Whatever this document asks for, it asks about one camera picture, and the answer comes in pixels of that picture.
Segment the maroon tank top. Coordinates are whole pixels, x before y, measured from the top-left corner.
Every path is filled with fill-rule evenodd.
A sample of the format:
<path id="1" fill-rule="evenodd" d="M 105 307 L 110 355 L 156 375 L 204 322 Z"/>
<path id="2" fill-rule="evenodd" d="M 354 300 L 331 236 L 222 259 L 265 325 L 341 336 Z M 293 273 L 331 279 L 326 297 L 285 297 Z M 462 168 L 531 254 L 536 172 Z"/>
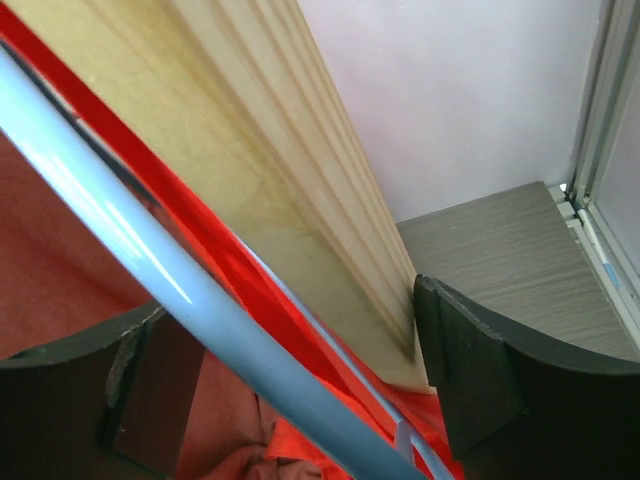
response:
<path id="1" fill-rule="evenodd" d="M 149 294 L 1 141 L 1 355 L 140 306 Z M 276 412 L 214 356 L 205 355 L 176 476 L 320 479 L 316 465 L 267 455 Z"/>

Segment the red tank top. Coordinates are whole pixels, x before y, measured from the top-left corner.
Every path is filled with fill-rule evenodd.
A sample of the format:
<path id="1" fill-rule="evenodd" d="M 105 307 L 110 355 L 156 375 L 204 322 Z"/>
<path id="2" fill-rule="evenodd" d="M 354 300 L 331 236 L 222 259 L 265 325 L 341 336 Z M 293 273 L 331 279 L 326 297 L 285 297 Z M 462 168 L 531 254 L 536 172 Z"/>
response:
<path id="1" fill-rule="evenodd" d="M 391 434 L 398 419 L 425 448 L 431 478 L 460 478 L 438 399 L 382 380 L 289 286 L 95 95 L 14 13 L 1 5 L 1 35 L 150 190 L 197 256 L 260 327 L 361 418 Z"/>

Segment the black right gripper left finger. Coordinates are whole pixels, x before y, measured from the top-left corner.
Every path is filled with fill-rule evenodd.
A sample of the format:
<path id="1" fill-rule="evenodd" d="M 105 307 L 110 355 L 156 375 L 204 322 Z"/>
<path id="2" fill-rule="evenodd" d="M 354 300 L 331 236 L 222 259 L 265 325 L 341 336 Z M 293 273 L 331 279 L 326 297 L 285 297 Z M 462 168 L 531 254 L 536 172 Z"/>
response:
<path id="1" fill-rule="evenodd" d="M 203 357 L 152 301 L 2 361 L 2 478 L 173 478 Z"/>

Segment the light blue hanger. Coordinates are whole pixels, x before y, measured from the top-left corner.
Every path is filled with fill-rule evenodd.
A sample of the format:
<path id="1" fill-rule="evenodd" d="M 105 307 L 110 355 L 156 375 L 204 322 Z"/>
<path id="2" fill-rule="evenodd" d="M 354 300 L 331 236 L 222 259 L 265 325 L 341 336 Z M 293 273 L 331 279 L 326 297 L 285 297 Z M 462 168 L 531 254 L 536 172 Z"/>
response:
<path id="1" fill-rule="evenodd" d="M 8 53 L 1 129 L 75 215 L 201 344 L 356 479 L 420 479 L 411 437 L 392 447 L 330 393 L 139 203 Z"/>

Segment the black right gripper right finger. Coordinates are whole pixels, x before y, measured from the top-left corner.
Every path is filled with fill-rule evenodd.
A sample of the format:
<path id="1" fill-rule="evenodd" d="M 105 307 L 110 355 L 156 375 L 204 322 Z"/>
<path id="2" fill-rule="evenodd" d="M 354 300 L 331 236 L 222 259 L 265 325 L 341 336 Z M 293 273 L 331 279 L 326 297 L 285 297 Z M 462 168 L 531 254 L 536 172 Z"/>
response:
<path id="1" fill-rule="evenodd" d="M 635 479 L 639 366 L 558 340 L 418 276 L 429 382 L 469 479 Z"/>

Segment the wooden clothes rack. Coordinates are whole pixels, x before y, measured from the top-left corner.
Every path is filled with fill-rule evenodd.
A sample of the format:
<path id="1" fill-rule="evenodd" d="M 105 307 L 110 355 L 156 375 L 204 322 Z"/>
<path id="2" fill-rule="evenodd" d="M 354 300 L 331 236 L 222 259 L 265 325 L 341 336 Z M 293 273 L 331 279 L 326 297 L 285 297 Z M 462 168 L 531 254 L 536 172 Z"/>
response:
<path id="1" fill-rule="evenodd" d="M 296 2 L 9 9 L 382 380 L 428 390 L 415 268 Z"/>

